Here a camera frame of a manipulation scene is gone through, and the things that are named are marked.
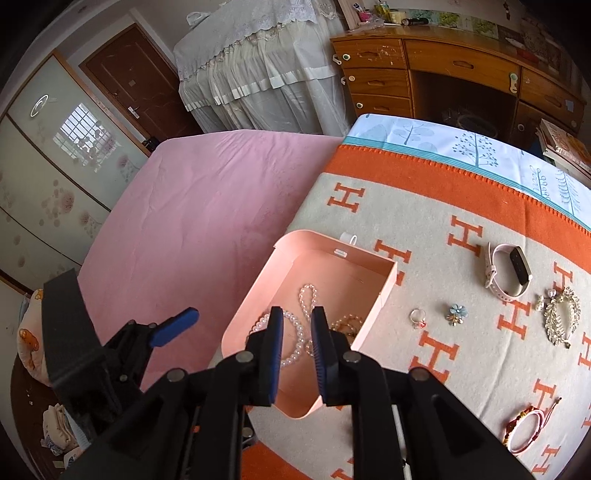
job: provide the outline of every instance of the door frame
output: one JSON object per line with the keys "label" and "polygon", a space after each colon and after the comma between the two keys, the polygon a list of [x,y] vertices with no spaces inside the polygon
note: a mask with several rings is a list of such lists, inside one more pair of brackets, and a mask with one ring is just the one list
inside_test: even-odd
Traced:
{"label": "door frame", "polygon": [[96,55],[98,55],[103,49],[107,48],[111,43],[113,43],[119,37],[121,37],[122,35],[126,34],[128,31],[133,30],[134,28],[136,28],[139,31],[140,35],[142,35],[150,43],[150,45],[152,45],[152,47],[156,50],[156,53],[158,53],[158,55],[164,60],[164,63],[174,73],[175,77],[178,76],[177,71],[170,64],[170,60],[168,59],[168,57],[162,52],[162,50],[160,50],[159,46],[156,45],[156,43],[154,42],[154,40],[150,37],[150,35],[148,35],[148,33],[142,28],[142,26],[139,23],[136,23],[136,22],[132,23],[129,27],[125,27],[123,30],[121,30],[119,33],[117,33],[117,35],[114,35],[109,40],[107,40],[105,43],[103,43],[93,53],[91,53],[88,57],[86,57],[82,61],[82,63],[80,63],[79,67],[85,73],[85,75],[90,79],[90,81],[92,83],[94,83],[96,85],[96,87],[103,93],[103,95],[105,95],[109,99],[109,101],[121,113],[121,115],[123,115],[129,121],[129,123],[131,123],[139,131],[139,133],[141,133],[146,138],[146,140],[147,140],[151,136],[150,133],[144,127],[142,127],[139,124],[139,122],[137,121],[136,117],[134,117],[133,115],[131,115],[131,113],[129,113],[129,111],[127,110],[127,108],[125,108],[123,105],[121,105],[119,103],[119,101],[117,100],[117,98],[114,97],[110,93],[110,91],[107,90],[107,88],[105,87],[105,85],[102,84],[102,82],[90,71],[90,69],[86,65]]}

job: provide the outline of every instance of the smartwatch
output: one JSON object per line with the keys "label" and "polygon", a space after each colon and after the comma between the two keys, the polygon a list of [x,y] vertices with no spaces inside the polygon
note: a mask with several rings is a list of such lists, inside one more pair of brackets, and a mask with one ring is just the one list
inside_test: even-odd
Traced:
{"label": "smartwatch", "polygon": [[[517,295],[512,295],[503,291],[499,284],[496,282],[496,267],[495,267],[495,255],[497,252],[504,252],[509,254],[509,259],[511,260],[511,265],[513,265],[513,269],[515,270],[515,274],[517,275],[517,280],[521,286]],[[499,297],[503,301],[514,301],[521,297],[526,291],[527,287],[530,286],[531,279],[533,275],[531,274],[530,266],[527,263],[527,259],[523,254],[523,250],[521,247],[517,245],[511,244],[500,244],[497,245],[495,249],[491,248],[491,244],[488,244],[488,251],[486,253],[486,280],[484,283],[484,288],[489,288],[491,292],[493,292],[497,297]]]}

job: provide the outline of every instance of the pink plastic tray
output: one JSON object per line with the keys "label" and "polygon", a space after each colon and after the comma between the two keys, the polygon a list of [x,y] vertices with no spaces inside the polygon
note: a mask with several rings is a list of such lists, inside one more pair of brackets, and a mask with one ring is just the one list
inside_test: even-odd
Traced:
{"label": "pink plastic tray", "polygon": [[[290,232],[275,244],[274,252],[228,325],[222,338],[222,355],[228,357],[244,350],[252,326],[273,305],[295,314],[304,325],[306,338],[310,338],[310,324],[298,299],[306,284],[316,287],[317,305],[324,307],[329,323],[349,314],[365,319],[351,345],[356,350],[392,291],[396,272],[396,262],[389,258],[309,230]],[[282,358],[292,353],[295,342],[296,330],[284,320]],[[314,359],[303,352],[294,364],[281,369],[275,406],[288,417],[300,419],[321,405]]]}

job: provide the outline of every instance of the orange blanket border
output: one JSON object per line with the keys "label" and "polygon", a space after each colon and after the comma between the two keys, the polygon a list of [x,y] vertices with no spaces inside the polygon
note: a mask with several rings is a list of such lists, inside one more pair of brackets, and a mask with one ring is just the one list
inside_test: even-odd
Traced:
{"label": "orange blanket border", "polygon": [[462,208],[547,246],[591,273],[591,232],[539,200],[480,174],[412,155],[344,144],[324,172]]}

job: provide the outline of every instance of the drawer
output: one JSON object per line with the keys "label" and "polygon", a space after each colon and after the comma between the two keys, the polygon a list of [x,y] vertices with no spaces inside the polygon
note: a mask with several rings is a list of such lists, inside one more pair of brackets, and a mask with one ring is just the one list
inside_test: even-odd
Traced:
{"label": "drawer", "polygon": [[555,83],[541,75],[523,69],[521,100],[552,115],[574,130],[579,131],[584,104]]}
{"label": "drawer", "polygon": [[394,69],[345,69],[351,93],[410,97],[408,72]]}
{"label": "drawer", "polygon": [[402,42],[397,38],[359,38],[333,43],[343,69],[404,69]]}
{"label": "drawer", "polygon": [[574,133],[571,129],[550,115],[547,115],[541,110],[527,105],[526,103],[519,102],[509,143],[514,147],[529,151],[533,142],[538,139],[535,134],[535,129],[540,126],[542,119],[548,120],[548,122],[553,123],[557,127],[560,127],[571,134]]}
{"label": "drawer", "polygon": [[357,116],[364,113],[379,113],[381,115],[413,116],[410,99],[390,97],[386,95],[351,95]]}
{"label": "drawer", "polygon": [[405,40],[404,43],[411,70],[440,73],[517,94],[517,90],[510,91],[509,77],[511,73],[519,75],[515,63],[456,45],[420,40]]}

